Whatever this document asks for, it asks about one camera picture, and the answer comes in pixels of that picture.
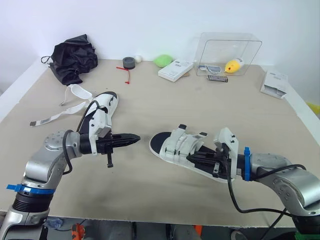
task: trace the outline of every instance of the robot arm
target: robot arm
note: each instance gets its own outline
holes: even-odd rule
[[[239,142],[228,128],[223,128],[214,140],[215,151],[204,147],[187,159],[195,168],[215,178],[256,181],[271,188],[281,199],[301,234],[320,234],[320,180],[299,164],[275,154],[238,154]]]
[[[44,140],[40,150],[27,162],[21,184],[7,187],[17,194],[0,229],[0,240],[22,236],[28,240],[47,239],[48,229],[43,223],[62,176],[72,171],[70,159],[83,154],[106,154],[110,168],[113,148],[140,140],[131,133],[112,134],[107,112],[96,109],[83,118],[79,132],[58,131]]]

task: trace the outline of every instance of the orange object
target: orange object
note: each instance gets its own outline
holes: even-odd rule
[[[196,233],[201,237],[201,234],[202,234],[202,228],[203,226],[202,225],[194,225],[194,229],[196,231]]]
[[[83,225],[80,225],[79,223],[72,225],[72,228],[71,228],[72,240],[84,239],[85,233],[86,231]]]

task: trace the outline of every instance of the black umbrella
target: black umbrella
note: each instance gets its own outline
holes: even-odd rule
[[[48,62],[50,56],[41,58],[42,63]],[[49,68],[63,85],[80,84],[79,74],[88,73],[98,65],[95,49],[88,42],[87,35],[70,38],[54,47]]]

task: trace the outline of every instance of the green ball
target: green ball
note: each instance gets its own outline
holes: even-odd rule
[[[164,68],[165,66],[172,63],[174,59],[166,54],[158,56],[155,60],[153,60],[154,64],[157,65],[159,68]]]

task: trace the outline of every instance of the duct tape roll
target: duct tape roll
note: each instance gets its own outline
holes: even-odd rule
[[[135,59],[133,57],[127,56],[124,59],[122,59],[123,67],[125,69],[134,69],[136,64],[135,64]]]

